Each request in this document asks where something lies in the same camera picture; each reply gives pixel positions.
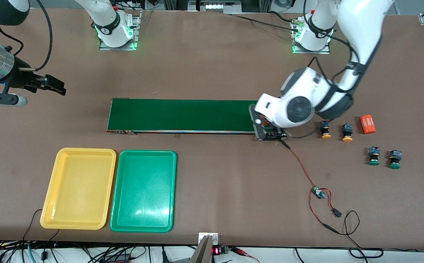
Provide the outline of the green push button switch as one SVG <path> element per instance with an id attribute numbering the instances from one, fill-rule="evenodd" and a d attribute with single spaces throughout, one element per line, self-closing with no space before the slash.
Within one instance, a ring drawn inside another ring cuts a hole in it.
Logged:
<path id="1" fill-rule="evenodd" d="M 400 160 L 402 159 L 402 152 L 399 150 L 392 150 L 389 152 L 389 168 L 400 169 Z"/>
<path id="2" fill-rule="evenodd" d="M 371 166 L 378 166 L 379 156 L 380 156 L 380 148 L 376 146 L 371 146 L 368 150 L 369 162 L 368 164 Z"/>

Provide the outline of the green conveyor belt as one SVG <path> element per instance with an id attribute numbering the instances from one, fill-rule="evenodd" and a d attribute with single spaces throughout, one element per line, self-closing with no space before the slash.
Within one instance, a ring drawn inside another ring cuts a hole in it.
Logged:
<path id="1" fill-rule="evenodd" d="M 113 98 L 109 133 L 252 134 L 255 100 Z"/>

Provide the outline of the yellow plastic tray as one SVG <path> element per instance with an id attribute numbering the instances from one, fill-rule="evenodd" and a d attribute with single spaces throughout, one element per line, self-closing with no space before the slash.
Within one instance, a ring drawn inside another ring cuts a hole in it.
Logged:
<path id="1" fill-rule="evenodd" d="M 112 149 L 62 148 L 53 166 L 41 226 L 101 229 L 107 220 L 116 158 Z"/>

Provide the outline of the red clip lead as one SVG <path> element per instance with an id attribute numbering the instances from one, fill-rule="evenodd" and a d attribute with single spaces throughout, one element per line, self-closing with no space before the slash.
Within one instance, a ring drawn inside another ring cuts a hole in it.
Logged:
<path id="1" fill-rule="evenodd" d="M 243 256 L 243 257 L 246 257 L 246 258 L 251 258 L 251 259 L 257 261 L 257 263 L 261 263 L 257 258 L 249 255 L 247 252 L 245 252 L 244 250 L 242 250 L 240 248 L 237 248 L 235 246 L 229 246 L 228 248 L 230 249 L 230 251 L 232 251 L 233 253 L 238 254 L 239 256 Z"/>

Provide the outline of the white lit box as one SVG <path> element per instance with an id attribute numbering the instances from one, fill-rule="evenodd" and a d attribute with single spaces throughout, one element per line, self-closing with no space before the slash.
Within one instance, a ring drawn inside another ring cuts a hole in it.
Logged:
<path id="1" fill-rule="evenodd" d="M 242 12 L 240 0 L 188 0 L 189 11 L 234 14 Z"/>

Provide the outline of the green plastic tray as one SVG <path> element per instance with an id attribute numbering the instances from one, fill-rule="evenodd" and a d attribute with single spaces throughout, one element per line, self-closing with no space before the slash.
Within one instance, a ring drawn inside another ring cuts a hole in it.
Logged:
<path id="1" fill-rule="evenodd" d="M 110 228 L 114 232 L 167 233 L 173 228 L 177 154 L 167 150 L 120 153 Z"/>

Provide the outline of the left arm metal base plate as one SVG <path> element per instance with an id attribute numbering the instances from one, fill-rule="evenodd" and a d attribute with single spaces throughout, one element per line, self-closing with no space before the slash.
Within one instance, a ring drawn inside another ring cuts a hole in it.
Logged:
<path id="1" fill-rule="evenodd" d="M 330 37 L 319 34 L 322 38 L 317 38 L 304 21 L 304 17 L 293 19 L 290 28 L 292 32 L 292 52 L 295 54 L 329 54 Z"/>

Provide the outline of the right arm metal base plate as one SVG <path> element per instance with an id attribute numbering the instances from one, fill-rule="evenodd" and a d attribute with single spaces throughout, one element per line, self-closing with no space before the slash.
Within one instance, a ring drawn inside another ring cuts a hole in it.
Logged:
<path id="1" fill-rule="evenodd" d="M 117 10 L 117 13 L 122 18 L 120 29 L 123 31 L 123 37 L 127 38 L 127 41 L 119 47 L 110 47 L 102 41 L 100 35 L 97 35 L 100 39 L 99 50 L 137 50 L 143 11 L 141 10 L 134 14 L 124 13 L 124 15 L 121 12 L 122 10 Z"/>

